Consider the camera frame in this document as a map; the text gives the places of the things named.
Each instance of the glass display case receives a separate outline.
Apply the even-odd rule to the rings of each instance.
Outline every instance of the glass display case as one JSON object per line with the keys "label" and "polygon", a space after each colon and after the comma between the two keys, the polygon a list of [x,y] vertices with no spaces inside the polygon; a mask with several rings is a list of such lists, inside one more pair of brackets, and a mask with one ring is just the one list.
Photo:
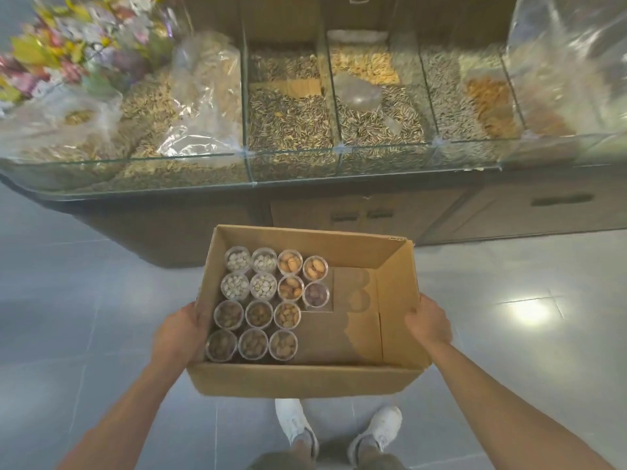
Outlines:
{"label": "glass display case", "polygon": [[[565,95],[539,101],[535,81],[550,54],[539,40],[552,25],[529,19],[536,6],[542,0],[183,0],[192,28],[173,61],[123,93],[132,151],[83,161],[0,154],[0,172],[27,190],[97,196],[620,161],[623,126],[607,119],[622,104],[587,97],[601,87],[564,82]],[[627,33],[604,39],[590,57],[615,76],[617,93],[622,66],[609,59]],[[604,85],[600,77],[584,80]],[[573,106],[582,118],[603,115],[578,128],[564,114]]]}

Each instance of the hand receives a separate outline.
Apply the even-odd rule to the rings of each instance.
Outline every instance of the hand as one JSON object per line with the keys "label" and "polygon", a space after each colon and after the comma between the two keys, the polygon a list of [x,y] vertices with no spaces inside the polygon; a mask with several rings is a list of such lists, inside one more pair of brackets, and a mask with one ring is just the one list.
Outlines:
{"label": "hand", "polygon": [[198,315],[194,302],[169,315],[153,337],[152,361],[182,373],[204,346],[209,316]]}
{"label": "hand", "polygon": [[412,309],[405,315],[405,324],[414,338],[425,348],[453,340],[451,322],[446,313],[434,300],[425,294],[420,294],[418,310]]}

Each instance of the clear plastic container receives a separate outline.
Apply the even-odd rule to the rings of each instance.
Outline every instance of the clear plastic container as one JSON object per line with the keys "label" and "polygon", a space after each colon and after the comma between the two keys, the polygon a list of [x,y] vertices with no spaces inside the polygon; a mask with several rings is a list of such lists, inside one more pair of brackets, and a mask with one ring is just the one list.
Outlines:
{"label": "clear plastic container", "polygon": [[329,273],[329,264],[320,256],[311,256],[303,263],[303,277],[308,282],[323,280]]}
{"label": "clear plastic container", "polygon": [[282,302],[277,305],[274,312],[274,320],[282,330],[293,330],[300,323],[302,313],[295,303]]}
{"label": "clear plastic container", "polygon": [[270,302],[266,300],[253,300],[246,307],[246,323],[253,328],[268,328],[272,323],[274,310]]}
{"label": "clear plastic container", "polygon": [[281,300],[295,303],[303,294],[305,283],[299,276],[288,275],[278,282],[278,296]]}
{"label": "clear plastic container", "polygon": [[261,300],[270,300],[277,293],[277,279],[267,272],[259,272],[250,279],[250,292],[253,297]]}
{"label": "clear plastic container", "polygon": [[297,275],[302,268],[303,256],[300,255],[300,252],[286,249],[278,254],[278,270],[282,276]]}
{"label": "clear plastic container", "polygon": [[268,353],[268,335],[259,328],[251,328],[239,337],[238,349],[244,359],[260,360]]}
{"label": "clear plastic container", "polygon": [[238,340],[233,332],[218,330],[211,333],[204,352],[207,358],[214,363],[226,363],[233,359],[238,349]]}
{"label": "clear plastic container", "polygon": [[[294,345],[291,344],[290,337],[294,339]],[[286,346],[289,348],[289,353],[286,353]],[[298,338],[292,332],[277,330],[270,337],[270,355],[277,361],[289,361],[296,355],[297,351]]]}
{"label": "clear plastic container", "polygon": [[[266,259],[269,259],[270,266],[262,265],[262,264],[260,264],[259,266],[255,265],[255,260],[259,260],[262,256],[265,256]],[[277,264],[278,264],[277,253],[274,252],[269,247],[260,247],[255,252],[253,252],[253,257],[251,258],[250,262],[251,262],[251,267],[253,268],[255,272],[268,272],[270,274],[273,274],[275,270],[277,270]]]}
{"label": "clear plastic container", "polygon": [[[242,258],[247,262],[246,264],[242,265],[234,263],[234,261],[237,261],[237,257],[239,254],[242,254]],[[250,252],[248,252],[248,249],[242,245],[236,245],[234,247],[231,247],[231,249],[224,253],[224,265],[226,266],[226,268],[229,269],[229,271],[231,272],[236,272],[239,274],[245,274],[250,270],[250,259]]]}
{"label": "clear plastic container", "polygon": [[244,308],[238,301],[224,300],[213,311],[213,321],[225,330],[237,330],[244,322]]}
{"label": "clear plastic container", "polygon": [[250,282],[244,274],[230,273],[222,279],[220,290],[227,299],[241,302],[250,292]]}
{"label": "clear plastic container", "polygon": [[329,287],[322,282],[311,282],[305,287],[303,292],[303,303],[305,309],[309,311],[318,311],[322,309],[331,297]]}

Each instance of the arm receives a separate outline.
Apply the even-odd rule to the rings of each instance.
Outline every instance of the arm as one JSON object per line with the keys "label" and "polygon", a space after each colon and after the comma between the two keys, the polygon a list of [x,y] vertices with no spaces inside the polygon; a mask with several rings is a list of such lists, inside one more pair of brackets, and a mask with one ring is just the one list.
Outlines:
{"label": "arm", "polygon": [[422,295],[419,310],[408,314],[406,323],[431,355],[497,470],[613,470],[580,438],[453,347],[451,324],[435,301]]}
{"label": "arm", "polygon": [[194,304],[168,316],[153,340],[150,363],[57,470],[132,470],[161,402],[206,338],[208,319]]}

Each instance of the cardboard box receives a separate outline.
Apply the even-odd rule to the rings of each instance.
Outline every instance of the cardboard box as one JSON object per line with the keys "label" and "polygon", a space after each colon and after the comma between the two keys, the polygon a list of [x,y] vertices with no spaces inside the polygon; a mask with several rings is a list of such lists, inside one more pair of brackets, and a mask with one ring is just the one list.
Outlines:
{"label": "cardboard box", "polygon": [[296,249],[332,268],[331,311],[303,312],[294,330],[298,352],[287,363],[198,363],[188,368],[201,394],[312,398],[392,394],[430,366],[404,315],[418,306],[414,245],[402,237],[249,226],[215,228],[196,308],[212,313],[223,300],[224,253]]}

